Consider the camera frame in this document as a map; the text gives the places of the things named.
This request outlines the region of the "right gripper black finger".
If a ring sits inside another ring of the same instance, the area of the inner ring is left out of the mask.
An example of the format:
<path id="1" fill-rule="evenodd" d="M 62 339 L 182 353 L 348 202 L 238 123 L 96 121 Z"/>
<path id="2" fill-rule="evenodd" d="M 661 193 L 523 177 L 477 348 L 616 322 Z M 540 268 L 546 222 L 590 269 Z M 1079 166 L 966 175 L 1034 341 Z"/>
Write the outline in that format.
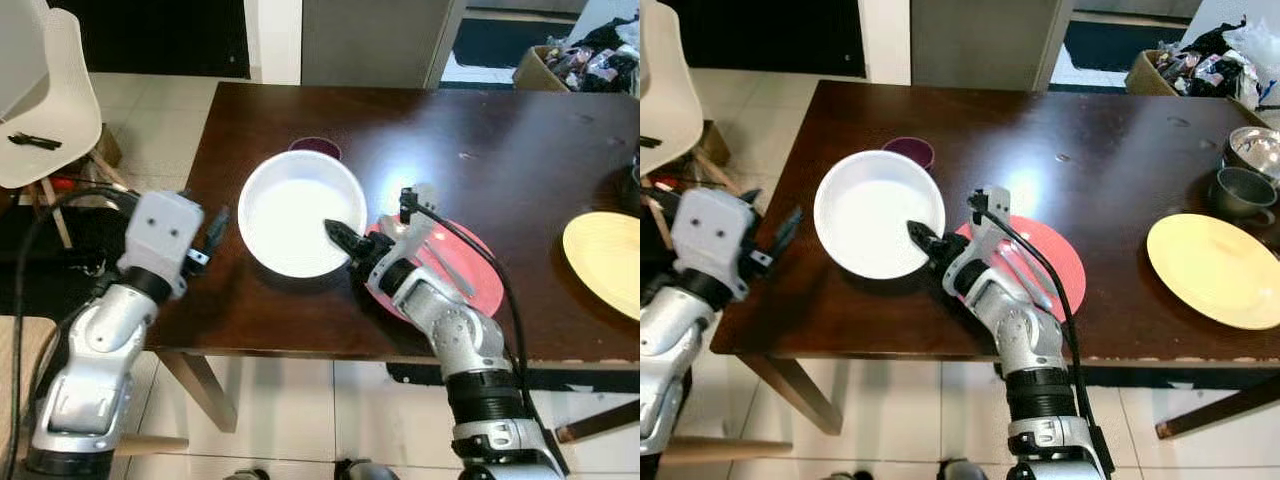
<path id="1" fill-rule="evenodd" d="M 353 260 L 365 256 L 364 236 L 339 220 L 324 220 L 323 224 L 329 241 L 343 253 L 347 253 Z"/>
<path id="2" fill-rule="evenodd" d="M 906 225 L 910 241 L 929 259 L 937 259 L 945 251 L 945 241 L 925 223 L 909 220 Z"/>

